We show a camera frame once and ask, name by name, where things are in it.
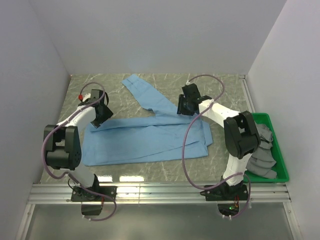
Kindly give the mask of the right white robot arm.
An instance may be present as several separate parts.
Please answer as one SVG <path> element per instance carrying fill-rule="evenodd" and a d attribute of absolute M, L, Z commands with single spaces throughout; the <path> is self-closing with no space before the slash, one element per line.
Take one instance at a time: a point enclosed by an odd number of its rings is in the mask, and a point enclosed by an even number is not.
<path fill-rule="evenodd" d="M 195 116 L 187 127 L 182 142 L 182 168 L 187 181 L 195 188 L 209 191 L 220 187 L 220 194 L 226 200 L 233 199 L 238 194 L 237 185 L 244 180 L 247 164 L 252 154 L 261 144 L 253 115 L 249 111 L 235 111 L 217 103 L 213 98 L 201 96 L 196 84 L 192 83 L 182 87 L 178 100 L 177 113 L 186 116 Z M 226 169 L 222 180 L 210 187 L 196 185 L 190 179 L 185 166 L 185 147 L 188 133 L 192 125 L 206 117 L 224 130 L 224 142 L 229 153 Z"/>

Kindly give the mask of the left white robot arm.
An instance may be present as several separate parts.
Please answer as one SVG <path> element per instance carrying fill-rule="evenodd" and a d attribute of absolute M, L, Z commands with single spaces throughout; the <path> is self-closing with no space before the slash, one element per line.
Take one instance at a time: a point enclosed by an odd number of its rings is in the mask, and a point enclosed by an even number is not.
<path fill-rule="evenodd" d="M 108 108 L 109 97 L 104 90 L 93 89 L 83 96 L 76 111 L 64 121 L 44 128 L 41 157 L 44 168 L 54 179 L 68 176 L 83 190 L 89 201 L 101 195 L 98 177 L 82 164 L 80 132 L 88 125 L 99 128 L 113 116 Z"/>

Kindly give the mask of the light blue long sleeve shirt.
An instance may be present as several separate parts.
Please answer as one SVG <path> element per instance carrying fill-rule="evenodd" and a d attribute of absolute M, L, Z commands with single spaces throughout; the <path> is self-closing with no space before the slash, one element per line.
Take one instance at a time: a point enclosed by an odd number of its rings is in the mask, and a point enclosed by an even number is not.
<path fill-rule="evenodd" d="M 143 109 L 153 111 L 154 115 L 111 118 L 98 128 L 88 125 L 82 143 L 83 164 L 105 166 L 179 160 L 193 117 L 178 115 L 177 106 L 135 74 L 122 84 Z M 212 143 L 210 125 L 198 119 L 187 135 L 184 157 L 205 157 Z"/>

